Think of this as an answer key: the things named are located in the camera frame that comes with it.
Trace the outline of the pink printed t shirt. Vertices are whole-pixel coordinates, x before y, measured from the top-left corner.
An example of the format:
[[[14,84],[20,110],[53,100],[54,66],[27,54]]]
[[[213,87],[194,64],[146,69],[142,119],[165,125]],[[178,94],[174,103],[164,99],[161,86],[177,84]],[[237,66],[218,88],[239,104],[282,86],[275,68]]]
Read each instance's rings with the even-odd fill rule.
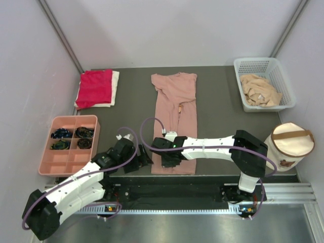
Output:
[[[197,138],[196,111],[197,74],[179,72],[173,75],[153,74],[151,82],[157,91],[155,117],[167,131],[178,136]],[[183,160],[180,165],[163,168],[161,156],[152,154],[153,174],[194,175],[196,160]]]

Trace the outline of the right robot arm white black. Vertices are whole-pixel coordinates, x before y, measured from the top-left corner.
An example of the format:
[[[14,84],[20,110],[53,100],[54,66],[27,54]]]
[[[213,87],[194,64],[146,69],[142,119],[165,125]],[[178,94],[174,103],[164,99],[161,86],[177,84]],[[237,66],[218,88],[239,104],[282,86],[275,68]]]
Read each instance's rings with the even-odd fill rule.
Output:
[[[160,155],[168,166],[199,158],[233,162],[240,169],[236,194],[240,199],[248,200],[255,194],[259,179],[265,176],[268,146],[244,130],[216,139],[191,138],[168,132],[154,139],[150,151]]]

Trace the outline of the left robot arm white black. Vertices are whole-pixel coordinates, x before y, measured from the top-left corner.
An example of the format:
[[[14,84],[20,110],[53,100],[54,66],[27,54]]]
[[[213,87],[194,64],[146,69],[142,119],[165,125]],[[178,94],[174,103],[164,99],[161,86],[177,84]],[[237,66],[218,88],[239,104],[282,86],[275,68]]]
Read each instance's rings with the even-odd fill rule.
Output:
[[[143,145],[135,146],[130,134],[119,137],[114,147],[96,154],[66,180],[45,191],[32,192],[22,214],[22,228],[31,230],[39,240],[45,240],[67,218],[86,206],[113,200],[111,211],[120,209],[110,174],[119,168],[130,173],[151,163]]]

